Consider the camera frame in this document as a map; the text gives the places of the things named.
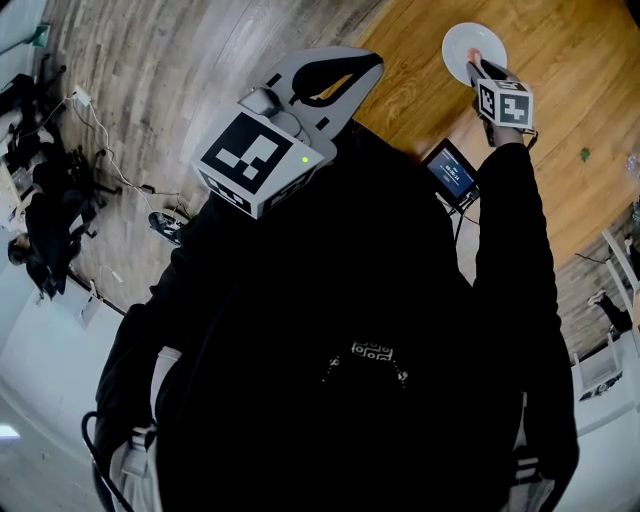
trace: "white wall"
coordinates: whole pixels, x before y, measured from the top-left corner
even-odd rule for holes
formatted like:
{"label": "white wall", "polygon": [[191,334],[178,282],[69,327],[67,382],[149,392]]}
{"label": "white wall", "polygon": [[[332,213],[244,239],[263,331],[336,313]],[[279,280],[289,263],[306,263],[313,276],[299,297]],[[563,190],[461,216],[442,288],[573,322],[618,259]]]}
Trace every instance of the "white wall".
{"label": "white wall", "polygon": [[[0,12],[0,52],[32,35],[46,0],[11,0]],[[34,48],[22,45],[0,57],[0,89],[18,73],[31,74]]]}
{"label": "white wall", "polygon": [[0,441],[0,506],[6,512],[102,511],[88,459],[79,461],[0,395],[0,423],[20,439]]}
{"label": "white wall", "polygon": [[[578,402],[578,369],[572,369],[580,461],[558,512],[638,510],[634,507],[640,500],[640,359],[631,333],[615,342],[614,349],[623,376],[601,396]],[[609,354],[605,348],[583,362],[584,373],[601,373]]]}
{"label": "white wall", "polygon": [[24,267],[8,264],[6,247],[11,238],[0,228],[0,353],[9,339],[15,319],[34,290]]}
{"label": "white wall", "polygon": [[[0,230],[0,249],[9,235]],[[39,301],[24,267],[0,250],[0,424],[21,435],[0,441],[0,507],[6,512],[102,510],[80,436],[121,315],[96,302],[77,319],[87,292]]]}
{"label": "white wall", "polygon": [[100,307],[85,329],[65,304],[87,293],[68,282],[65,302],[39,300],[34,291],[0,354],[2,383],[37,412],[47,428],[85,454],[80,420],[95,410],[98,379],[122,317]]}

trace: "white plate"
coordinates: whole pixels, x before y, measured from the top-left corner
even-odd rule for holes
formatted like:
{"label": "white plate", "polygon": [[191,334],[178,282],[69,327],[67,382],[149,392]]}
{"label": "white plate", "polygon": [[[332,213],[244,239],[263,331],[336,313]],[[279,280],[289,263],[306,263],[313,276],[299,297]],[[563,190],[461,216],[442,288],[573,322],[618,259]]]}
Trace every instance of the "white plate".
{"label": "white plate", "polygon": [[507,67],[507,50],[497,35],[478,23],[460,23],[451,27],[442,40],[444,63],[459,82],[471,87],[466,67],[469,48],[477,48],[483,59]]}

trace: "white cable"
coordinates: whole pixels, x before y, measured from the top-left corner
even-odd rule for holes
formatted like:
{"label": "white cable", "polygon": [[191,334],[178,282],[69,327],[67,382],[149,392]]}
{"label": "white cable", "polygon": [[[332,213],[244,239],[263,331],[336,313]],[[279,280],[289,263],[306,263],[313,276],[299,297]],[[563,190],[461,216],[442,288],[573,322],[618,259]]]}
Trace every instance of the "white cable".
{"label": "white cable", "polygon": [[89,102],[89,108],[91,109],[91,113],[93,114],[93,118],[96,120],[96,123],[98,123],[98,126],[100,128],[102,128],[102,130],[104,131],[104,135],[105,135],[105,139],[107,142],[107,153],[109,154],[109,167],[107,168],[107,174],[109,173],[109,169],[111,169],[111,166],[113,166],[115,168],[116,171],[118,171],[118,174],[120,175],[120,178],[122,179],[122,181],[130,186],[132,189],[134,189],[138,194],[140,194],[140,196],[142,197],[142,199],[144,199],[145,203],[147,203],[147,206],[149,207],[149,210],[151,210],[151,213],[154,213],[156,210],[153,209],[153,207],[151,206],[151,203],[149,202],[149,200],[147,199],[147,196],[144,194],[144,192],[142,190],[140,190],[140,187],[136,187],[133,183],[131,183],[127,178],[124,177],[124,174],[122,174],[122,171],[120,171],[120,168],[116,165],[116,163],[113,161],[113,157],[115,155],[115,153],[111,150],[111,147],[109,146],[109,132],[107,131],[107,129],[102,125],[102,123],[100,121],[98,121],[98,116],[96,115],[96,110],[93,108],[93,103]]}
{"label": "white cable", "polygon": [[98,270],[98,288],[101,287],[101,283],[102,283],[102,269],[106,268],[107,270],[109,270],[109,272],[111,272],[111,275],[115,278],[116,281],[118,281],[120,284],[124,283],[124,279],[122,279],[122,277],[120,277],[120,274],[118,274],[115,270],[113,270],[109,265],[100,265],[100,269]]}
{"label": "white cable", "polygon": [[49,114],[49,116],[44,120],[44,123],[42,123],[40,126],[38,126],[35,130],[33,130],[32,132],[27,133],[26,135],[20,135],[18,134],[18,141],[20,139],[24,139],[25,137],[28,137],[29,135],[33,135],[34,133],[37,133],[40,128],[42,128],[45,124],[47,124],[49,122],[49,119],[51,119],[51,116],[55,113],[56,110],[58,110],[62,104],[67,101],[67,100],[71,100],[73,99],[73,94],[71,95],[70,98],[67,98],[66,96],[62,99],[62,101],[60,103],[58,103],[58,106],[56,108],[54,108],[51,113]]}

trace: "cable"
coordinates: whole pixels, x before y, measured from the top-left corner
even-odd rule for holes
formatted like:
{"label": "cable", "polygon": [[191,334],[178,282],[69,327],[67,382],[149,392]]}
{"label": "cable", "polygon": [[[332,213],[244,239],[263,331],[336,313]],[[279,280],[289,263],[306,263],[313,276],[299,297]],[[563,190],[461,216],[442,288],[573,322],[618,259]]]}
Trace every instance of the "cable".
{"label": "cable", "polygon": [[460,214],[460,220],[458,221],[458,228],[456,229],[456,236],[453,239],[454,245],[458,245],[458,236],[460,235],[460,228],[462,227],[462,221],[465,219],[465,214],[467,213],[467,210],[472,204],[473,204],[473,201],[470,201],[465,207],[462,208],[462,213]]}
{"label": "cable", "polygon": [[140,190],[140,187],[136,187],[133,183],[131,183],[127,178],[124,177],[124,174],[122,174],[122,171],[120,171],[120,168],[116,165],[116,163],[113,161],[113,157],[114,157],[114,152],[111,151],[111,148],[109,147],[109,132],[107,131],[107,129],[102,125],[102,123],[100,121],[98,121],[98,116],[96,115],[96,110],[93,108],[93,104],[91,102],[89,102],[89,108],[91,109],[91,112],[93,113],[93,118],[96,120],[96,123],[98,123],[98,126],[100,128],[102,128],[102,130],[104,131],[104,135],[107,141],[107,151],[109,151],[109,167],[107,168],[107,173],[109,172],[109,169],[111,169],[111,166],[113,166],[115,168],[116,171],[118,171],[118,174],[120,175],[120,178],[122,178],[122,181],[125,182],[126,185],[129,185],[132,189],[134,189],[138,194],[140,194],[140,196],[142,197],[142,199],[144,199],[144,202],[147,203],[147,206],[149,207],[149,210],[151,210],[151,213],[155,212],[156,210],[153,209],[153,207],[151,206],[151,203],[149,202],[149,200],[147,199],[147,196],[144,194],[144,192],[142,192],[142,190]]}
{"label": "cable", "polygon": [[73,98],[73,94],[71,95],[70,98],[67,98],[66,96],[62,99],[62,101],[60,103],[58,103],[58,106],[56,108],[54,108],[51,113],[47,116],[47,118],[44,120],[44,123],[42,123],[40,126],[38,126],[35,130],[33,130],[32,132],[27,133],[26,135],[20,135],[18,134],[18,140],[20,139],[24,139],[25,137],[28,137],[29,135],[33,135],[34,133],[36,133],[38,130],[40,130],[40,128],[42,128],[45,124],[47,124],[49,122],[49,119],[51,119],[51,116],[55,113],[56,110],[58,110],[62,104]]}
{"label": "cable", "polygon": [[[443,205],[445,205],[447,208],[451,208],[451,206],[449,204],[447,204],[446,202],[444,202],[442,199],[440,199],[438,196],[436,196],[436,199],[438,201],[440,201]],[[451,217],[454,213],[456,213],[458,210],[456,210],[455,208],[451,208],[451,210],[449,210],[449,217]],[[471,222],[472,224],[475,224],[476,226],[479,226],[480,223],[476,222],[473,219],[470,219],[469,217],[466,218],[469,222]]]}
{"label": "cable", "polygon": [[[126,179],[122,172],[120,171],[120,169],[118,168],[118,166],[115,164],[115,162],[113,161],[113,159],[115,158],[115,153],[114,151],[109,147],[109,133],[107,132],[107,129],[102,125],[102,123],[100,123],[100,121],[98,121],[98,117],[96,116],[96,111],[93,108],[93,104],[89,103],[89,107],[91,109],[91,112],[93,114],[93,118],[96,120],[96,123],[98,123],[98,125],[104,130],[105,136],[106,136],[106,142],[107,142],[107,147],[102,147],[102,145],[100,144],[100,142],[98,141],[97,138],[97,134],[96,134],[96,129],[91,126],[88,122],[86,122],[82,116],[80,115],[80,112],[78,112],[78,109],[76,109],[75,105],[73,105],[73,110],[75,111],[76,115],[78,116],[78,119],[80,119],[80,122],[84,125],[86,125],[87,127],[89,127],[91,129],[91,131],[93,132],[93,139],[96,142],[96,145],[100,148],[105,150],[106,152],[109,153],[110,155],[110,163],[109,163],[109,168],[107,168],[107,170],[105,171],[106,174],[108,174],[109,176],[111,176],[113,179],[115,179],[116,181],[119,181],[120,183],[122,183],[123,185],[127,185],[128,187],[131,187],[133,189],[135,189],[139,194],[142,194],[143,199],[145,200],[145,202],[147,203],[147,206],[149,207],[149,209],[151,210],[151,212],[156,212],[157,210],[154,210],[153,207],[151,206],[151,204],[149,203],[149,201],[147,200],[146,195],[144,194],[144,192],[142,191],[141,187],[138,185],[134,185],[133,183],[131,183],[128,179]],[[120,175],[120,178],[118,178],[117,176],[113,176],[112,174],[109,173],[109,169],[111,168],[111,166],[113,165],[113,167],[115,167],[116,171],[118,171],[118,174]],[[183,203],[180,202],[180,192],[153,192],[152,195],[154,196],[176,196],[176,201],[178,202],[178,206],[182,206],[185,211],[186,211],[186,207],[184,206]]]}
{"label": "cable", "polygon": [[122,279],[122,277],[120,277],[120,274],[118,274],[115,270],[113,270],[113,268],[111,268],[109,265],[100,265],[100,269],[98,270],[98,288],[100,288],[102,286],[102,269],[106,268],[107,270],[109,270],[109,272],[111,272],[111,275],[114,277],[114,279],[116,281],[118,281],[120,284],[124,283],[124,279]]}
{"label": "cable", "polygon": [[584,254],[580,254],[579,252],[574,252],[573,254],[576,256],[579,256],[580,258],[584,258],[585,260],[593,261],[594,263],[599,263],[600,265],[604,265],[605,263],[607,263],[606,261],[590,258],[589,256],[585,256]]}
{"label": "cable", "polygon": [[87,425],[89,424],[89,420],[91,418],[97,419],[98,413],[94,411],[94,412],[88,412],[87,414],[85,414],[82,418],[81,429],[82,429],[82,440],[84,441],[84,444],[87,445],[87,449],[91,454],[91,458],[93,459],[93,465],[96,468],[98,475],[100,475],[102,482],[107,486],[107,489],[109,489],[111,494],[120,502],[120,505],[122,505],[122,508],[124,508],[126,512],[133,512],[133,508],[131,507],[131,505],[129,505],[127,500],[120,493],[116,485],[113,483],[113,480],[111,480],[111,478],[109,478],[108,475],[105,476],[105,474],[100,469],[100,465],[98,464],[98,459],[100,458],[100,454],[98,453],[98,450],[96,449],[93,442],[91,442],[91,439],[89,438],[89,432],[87,430]]}

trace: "black wire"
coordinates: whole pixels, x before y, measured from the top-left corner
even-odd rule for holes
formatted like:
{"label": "black wire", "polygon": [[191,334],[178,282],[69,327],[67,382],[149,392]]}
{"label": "black wire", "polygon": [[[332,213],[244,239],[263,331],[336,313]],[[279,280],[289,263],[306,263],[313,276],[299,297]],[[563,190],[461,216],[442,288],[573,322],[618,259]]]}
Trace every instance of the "black wire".
{"label": "black wire", "polygon": [[111,494],[115,496],[115,498],[120,502],[120,505],[122,505],[122,508],[124,508],[127,512],[134,512],[133,508],[131,508],[131,505],[129,505],[127,500],[124,498],[124,496],[120,493],[120,491],[116,487],[116,484],[113,483],[113,480],[111,480],[111,478],[109,478],[108,476],[105,476],[102,473],[102,470],[100,469],[100,464],[98,464],[98,459],[100,458],[100,454],[98,453],[98,450],[96,450],[95,445],[91,441],[91,438],[89,437],[89,432],[87,430],[87,425],[89,424],[89,420],[91,418],[97,418],[97,417],[98,417],[98,413],[95,411],[88,412],[82,417],[82,439],[84,440],[84,443],[87,445],[87,449],[89,450],[89,453],[91,453],[91,458],[93,459],[93,464],[96,468],[96,471],[100,475],[100,478],[102,478],[102,481],[107,486]]}
{"label": "black wire", "polygon": [[[445,203],[442,199],[440,199],[438,196],[436,196],[436,199],[438,201],[440,201],[443,205],[445,205],[447,208],[451,208],[451,206],[449,206],[449,204]],[[449,210],[449,217],[451,217],[454,213],[456,213],[458,210],[456,210],[455,208],[451,208],[451,210]],[[471,222],[472,224],[475,224],[476,226],[479,226],[480,223],[476,222],[473,219],[470,219],[469,217],[466,217],[466,219]]]}
{"label": "black wire", "polygon": [[460,228],[462,227],[462,221],[466,218],[465,215],[467,213],[467,210],[469,209],[469,207],[473,204],[473,201],[469,202],[467,204],[467,206],[462,208],[462,214],[460,215],[460,220],[458,221],[458,228],[456,229],[456,236],[453,239],[453,244],[454,245],[458,245],[458,236],[460,235]]}
{"label": "black wire", "polygon": [[52,118],[53,118],[53,114],[55,114],[55,113],[58,111],[58,109],[59,109],[59,108],[64,104],[64,102],[65,102],[65,101],[67,101],[68,99],[70,99],[70,98],[67,98],[67,97],[65,96],[65,97],[64,97],[64,99],[63,99],[60,103],[58,103],[58,105],[56,106],[56,108],[54,108],[54,109],[49,113],[49,115],[45,118],[45,120],[42,122],[42,124],[38,125],[38,123],[36,123],[36,129],[35,129],[35,130],[33,130],[33,131],[31,131],[31,132],[27,133],[26,135],[22,135],[22,130],[20,130],[20,131],[17,133],[18,141],[19,141],[20,139],[26,139],[27,137],[31,137],[32,135],[34,135],[34,134],[38,133],[42,127],[46,126],[46,125],[47,125],[47,123],[48,123],[49,121],[53,121],[53,119],[52,119]]}
{"label": "black wire", "polygon": [[573,254],[575,254],[576,256],[579,256],[580,258],[584,258],[585,260],[593,261],[594,263],[599,263],[600,265],[604,265],[606,263],[606,261],[589,258],[589,256],[585,256],[584,254],[580,254],[579,252],[574,252]]}
{"label": "black wire", "polygon": [[[96,145],[97,145],[100,149],[102,149],[102,150],[104,150],[104,151],[108,151],[109,153],[111,153],[111,158],[115,158],[116,154],[113,152],[113,150],[112,150],[112,149],[110,149],[110,148],[103,148],[103,147],[100,145],[100,143],[98,142],[96,129],[95,129],[93,126],[91,126],[89,123],[87,123],[87,122],[82,118],[82,116],[80,115],[80,112],[78,112],[78,109],[76,108],[75,104],[73,104],[73,103],[72,103],[72,105],[73,105],[73,110],[75,111],[76,115],[78,116],[78,119],[80,119],[80,122],[81,122],[83,125],[85,125],[86,127],[90,128],[90,129],[91,129],[91,131],[93,132],[93,140],[95,141]],[[128,187],[130,187],[130,186],[131,186],[131,185],[129,185],[128,183],[126,183],[125,181],[121,180],[120,178],[118,178],[117,176],[114,176],[114,175],[113,175],[113,174],[111,174],[111,173],[105,173],[105,174],[108,174],[111,178],[113,178],[114,180],[116,180],[116,181],[118,181],[118,182],[122,183],[123,185],[127,185]],[[154,193],[153,193],[153,194],[151,194],[151,195],[153,195],[153,196],[179,196],[179,195],[180,195],[180,192],[154,192]]]}

